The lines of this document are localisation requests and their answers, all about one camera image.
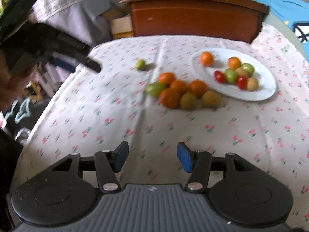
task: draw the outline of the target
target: cherry tomato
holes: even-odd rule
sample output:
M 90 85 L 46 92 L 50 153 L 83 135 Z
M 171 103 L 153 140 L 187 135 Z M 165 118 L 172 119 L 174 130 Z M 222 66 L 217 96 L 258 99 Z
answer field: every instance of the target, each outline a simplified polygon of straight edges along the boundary
M 214 79 L 218 83 L 224 83 L 225 82 L 225 75 L 222 72 L 220 72 L 219 70 L 216 70 L 214 72 Z
M 239 76 L 236 80 L 236 84 L 240 90 L 247 88 L 247 79 L 245 76 Z

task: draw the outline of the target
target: floral tablecloth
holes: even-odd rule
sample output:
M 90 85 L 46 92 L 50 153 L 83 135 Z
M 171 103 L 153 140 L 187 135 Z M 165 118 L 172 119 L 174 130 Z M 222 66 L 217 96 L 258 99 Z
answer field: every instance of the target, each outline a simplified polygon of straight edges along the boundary
M 278 82 L 263 102 L 224 98 L 216 111 L 168 110 L 143 90 L 164 71 L 190 82 L 196 79 L 191 56 L 220 47 L 248 54 L 263 63 Z M 236 152 L 286 184 L 294 196 L 288 225 L 309 229 L 309 65 L 275 28 L 265 24 L 252 45 L 200 36 L 126 38 L 97 46 L 91 56 L 103 64 L 100 74 L 79 66 L 54 96 L 25 146 L 12 188 L 72 152 L 92 156 L 130 145 L 120 174 L 126 183 L 182 183 L 176 145 L 215 156 Z M 152 69 L 137 71 L 144 58 Z M 85 178 L 96 185 L 93 173 Z M 212 174 L 210 184 L 222 175 Z

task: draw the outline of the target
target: oval plate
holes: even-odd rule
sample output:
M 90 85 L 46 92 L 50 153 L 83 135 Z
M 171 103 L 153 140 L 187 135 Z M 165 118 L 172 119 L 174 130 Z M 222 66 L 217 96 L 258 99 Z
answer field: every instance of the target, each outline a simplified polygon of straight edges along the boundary
M 200 55 L 204 51 L 213 54 L 215 62 L 212 67 L 205 67 L 200 63 Z M 258 79 L 260 84 L 257 91 L 240 90 L 236 85 L 227 83 L 220 84 L 215 81 L 214 72 L 216 70 L 224 72 L 228 68 L 228 59 L 233 56 L 240 58 L 242 63 L 253 65 L 255 69 L 253 76 Z M 191 63 L 197 77 L 205 81 L 213 90 L 232 98 L 246 101 L 261 101 L 270 98 L 277 89 L 276 80 L 272 73 L 259 61 L 239 51 L 223 48 L 207 48 L 194 53 Z

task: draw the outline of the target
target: orange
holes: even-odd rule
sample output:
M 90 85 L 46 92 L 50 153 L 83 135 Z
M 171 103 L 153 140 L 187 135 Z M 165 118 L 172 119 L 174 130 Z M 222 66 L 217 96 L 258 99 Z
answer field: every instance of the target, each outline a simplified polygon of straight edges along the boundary
M 188 92 L 188 87 L 185 82 L 181 80 L 175 80 L 171 83 L 170 88 L 175 89 L 179 92 L 180 96 Z
M 175 75 L 172 72 L 163 72 L 159 77 L 158 81 L 169 86 L 173 81 L 176 80 Z
M 189 89 L 194 95 L 201 98 L 208 91 L 208 86 L 203 81 L 193 80 L 189 85 Z
M 175 89 L 167 88 L 160 94 L 160 102 L 169 109 L 175 109 L 180 100 L 180 94 Z
M 233 69 L 233 70 L 236 70 L 238 69 L 239 67 L 241 67 L 241 61 L 238 57 L 231 57 L 229 60 L 228 60 L 228 66 Z
M 200 55 L 200 61 L 204 66 L 213 66 L 214 64 L 214 56 L 206 51 Z

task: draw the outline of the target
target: fruit on plate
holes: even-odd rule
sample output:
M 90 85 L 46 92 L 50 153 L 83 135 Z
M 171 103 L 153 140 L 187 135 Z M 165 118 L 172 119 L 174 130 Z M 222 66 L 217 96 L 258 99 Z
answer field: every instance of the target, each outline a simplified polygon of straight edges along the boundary
M 200 55 L 200 62 L 204 66 L 213 66 L 214 56 L 211 54 L 211 52 L 205 51 Z
M 180 98 L 180 108 L 183 110 L 195 110 L 197 106 L 197 97 L 190 92 L 187 92 Z
M 209 90 L 202 96 L 202 102 L 205 107 L 219 107 L 221 104 L 220 94 Z
M 243 68 L 239 67 L 235 71 L 238 73 L 238 75 L 245 76 L 246 79 L 249 78 L 249 73 L 246 70 L 244 70 Z
M 203 81 L 196 79 L 190 83 L 189 90 L 198 98 L 201 98 L 208 91 L 208 86 Z
M 175 109 L 178 106 L 180 94 L 175 89 L 167 88 L 160 94 L 160 102 L 169 109 Z
M 259 81 L 255 77 L 248 78 L 247 90 L 256 91 L 259 88 Z
M 241 66 L 246 72 L 249 73 L 249 76 L 252 77 L 253 73 L 254 73 L 254 67 L 249 64 L 249 63 L 245 63 Z
M 162 91 L 166 89 L 166 85 L 160 82 L 154 82 L 146 87 L 146 93 L 154 98 L 158 98 Z
M 135 68 L 138 70 L 144 70 L 146 68 L 146 61 L 143 59 L 139 59 L 135 63 Z
M 166 86 L 170 86 L 173 81 L 176 80 L 175 75 L 172 72 L 163 72 L 159 77 L 158 81 L 160 83 L 165 84 Z
M 180 96 L 188 92 L 188 87 L 185 82 L 181 80 L 175 80 L 171 83 L 170 88 L 175 89 L 179 92 Z
M 229 84 L 235 84 L 238 78 L 238 73 L 235 70 L 233 70 L 232 68 L 228 68 L 224 71 L 224 74 Z
M 238 57 L 231 57 L 228 59 L 228 66 L 233 69 L 236 70 L 239 67 L 241 67 L 241 61 Z
M 215 81 L 217 81 L 218 83 L 224 83 L 225 82 L 225 75 L 221 72 L 221 71 L 219 71 L 219 70 L 216 70 L 215 72 L 214 72 L 214 79 L 215 79 Z
M 247 78 L 245 76 L 239 76 L 236 80 L 236 84 L 240 90 L 247 88 Z

